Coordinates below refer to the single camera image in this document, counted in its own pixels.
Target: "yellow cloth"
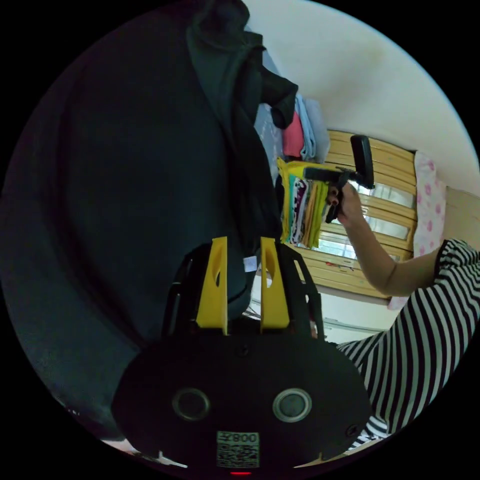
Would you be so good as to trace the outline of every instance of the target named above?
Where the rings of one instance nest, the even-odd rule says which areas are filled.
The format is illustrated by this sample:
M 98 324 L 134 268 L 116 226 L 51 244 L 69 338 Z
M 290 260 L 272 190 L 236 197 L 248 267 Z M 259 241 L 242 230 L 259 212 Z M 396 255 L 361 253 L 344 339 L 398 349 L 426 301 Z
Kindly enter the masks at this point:
M 305 222 L 303 228 L 303 236 L 300 240 L 300 243 L 305 245 L 306 247 L 309 246 L 309 237 L 310 237 L 310 230 L 312 228 L 312 220 L 314 217 L 314 209 L 315 209 L 315 199 L 317 197 L 317 182 L 313 182 L 311 187 L 310 198 L 308 199 L 308 205 L 306 206 L 305 210 Z
M 290 175 L 304 178 L 304 169 L 306 169 L 307 167 L 334 171 L 336 171 L 336 168 L 333 166 L 311 163 L 308 161 L 290 161 L 286 163 L 280 157 L 277 158 L 276 164 L 278 166 L 279 175 L 281 176 L 281 182 L 283 184 L 284 191 L 281 241 L 285 243 L 289 238 L 290 231 Z M 313 205 L 312 220 L 309 225 L 310 232 L 308 237 L 308 244 L 305 244 L 302 241 L 302 243 L 308 248 L 318 248 L 319 246 L 320 230 L 322 227 L 322 216 L 324 212 L 325 202 L 327 201 L 327 196 L 329 193 L 328 183 L 324 181 L 316 181 L 314 182 L 314 184 L 316 185 L 316 193 L 315 203 Z
M 315 206 L 310 227 L 310 235 L 308 238 L 309 249 L 318 248 L 320 240 L 320 230 L 322 229 L 322 217 L 324 213 L 325 202 L 329 194 L 329 185 L 324 181 L 315 182 L 317 184 Z

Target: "striped shirt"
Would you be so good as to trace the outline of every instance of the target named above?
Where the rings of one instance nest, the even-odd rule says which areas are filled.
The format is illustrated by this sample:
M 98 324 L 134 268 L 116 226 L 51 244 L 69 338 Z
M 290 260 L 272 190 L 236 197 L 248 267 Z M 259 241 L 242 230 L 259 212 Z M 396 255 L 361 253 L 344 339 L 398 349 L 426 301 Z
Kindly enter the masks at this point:
M 341 343 L 364 379 L 373 416 L 350 447 L 398 432 L 434 400 L 455 371 L 480 318 L 480 252 L 445 240 L 434 282 L 412 293 L 392 327 Z

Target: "woman's arm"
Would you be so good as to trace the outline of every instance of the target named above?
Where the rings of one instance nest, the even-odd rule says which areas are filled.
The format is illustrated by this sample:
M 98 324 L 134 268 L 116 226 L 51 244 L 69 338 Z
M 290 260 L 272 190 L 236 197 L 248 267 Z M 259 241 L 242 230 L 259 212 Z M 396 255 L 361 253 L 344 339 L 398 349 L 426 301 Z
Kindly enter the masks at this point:
M 409 297 L 415 290 L 432 285 L 440 247 L 427 255 L 396 262 L 380 245 L 364 218 L 345 230 L 366 279 L 382 294 Z

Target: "hand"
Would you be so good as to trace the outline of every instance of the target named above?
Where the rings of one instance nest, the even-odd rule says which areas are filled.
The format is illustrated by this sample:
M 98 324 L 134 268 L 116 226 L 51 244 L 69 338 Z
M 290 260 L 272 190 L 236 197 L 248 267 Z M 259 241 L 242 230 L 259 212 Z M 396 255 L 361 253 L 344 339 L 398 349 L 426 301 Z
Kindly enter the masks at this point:
M 362 202 L 357 191 L 347 182 L 342 189 L 343 199 L 338 213 L 338 221 L 346 228 L 356 227 L 364 221 L 362 212 Z M 329 187 L 327 203 L 329 205 L 338 205 L 338 190 L 335 187 Z

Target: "clothes pile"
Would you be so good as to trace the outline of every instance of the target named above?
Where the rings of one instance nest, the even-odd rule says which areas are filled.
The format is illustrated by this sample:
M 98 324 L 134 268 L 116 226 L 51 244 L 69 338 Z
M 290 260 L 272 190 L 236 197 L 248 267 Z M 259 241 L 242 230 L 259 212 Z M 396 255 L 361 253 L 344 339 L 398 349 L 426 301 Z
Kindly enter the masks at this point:
M 322 164 L 329 150 L 330 137 L 319 103 L 297 93 L 293 121 L 283 130 L 284 155 Z
M 283 243 L 318 248 L 320 230 L 327 213 L 329 184 L 302 178 L 301 172 L 310 162 L 277 159 L 278 181 L 283 187 L 281 221 Z

